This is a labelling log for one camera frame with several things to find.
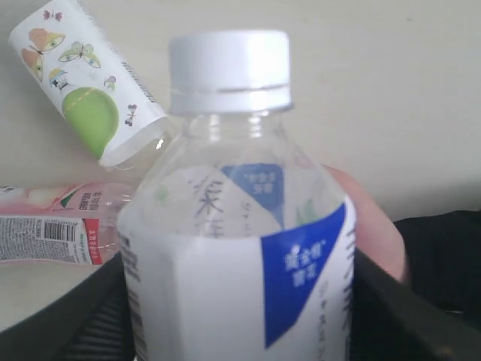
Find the open bare palm hand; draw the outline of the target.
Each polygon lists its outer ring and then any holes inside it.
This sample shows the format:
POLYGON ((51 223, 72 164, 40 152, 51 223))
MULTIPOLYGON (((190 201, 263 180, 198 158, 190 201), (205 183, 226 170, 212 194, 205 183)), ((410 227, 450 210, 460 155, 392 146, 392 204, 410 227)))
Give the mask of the open bare palm hand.
POLYGON ((403 237, 367 191, 346 172, 327 167, 355 206, 358 249, 400 283, 409 275, 403 237))

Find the black sleeved forearm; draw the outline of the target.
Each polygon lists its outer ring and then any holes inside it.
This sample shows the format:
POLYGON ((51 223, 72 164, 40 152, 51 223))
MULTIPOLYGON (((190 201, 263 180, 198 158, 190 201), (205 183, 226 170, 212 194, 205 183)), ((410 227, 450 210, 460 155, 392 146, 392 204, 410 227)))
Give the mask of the black sleeved forearm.
POLYGON ((480 315, 480 212, 453 211, 395 223, 407 252, 410 285, 430 303, 480 315))

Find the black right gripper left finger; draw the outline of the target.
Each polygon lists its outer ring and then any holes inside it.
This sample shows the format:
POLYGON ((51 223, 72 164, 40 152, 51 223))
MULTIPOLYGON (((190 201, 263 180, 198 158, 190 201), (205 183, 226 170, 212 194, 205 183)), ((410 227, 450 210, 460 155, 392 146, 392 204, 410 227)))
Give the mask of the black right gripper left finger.
POLYGON ((47 307, 1 331, 2 360, 133 360, 120 254, 47 307))

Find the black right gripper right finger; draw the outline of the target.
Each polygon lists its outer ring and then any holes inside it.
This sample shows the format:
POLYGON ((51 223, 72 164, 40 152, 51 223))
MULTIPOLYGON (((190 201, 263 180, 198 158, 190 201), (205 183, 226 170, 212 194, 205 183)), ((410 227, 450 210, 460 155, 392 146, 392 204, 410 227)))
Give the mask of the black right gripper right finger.
POLYGON ((355 252, 351 360, 480 359, 480 332, 413 294, 355 252))

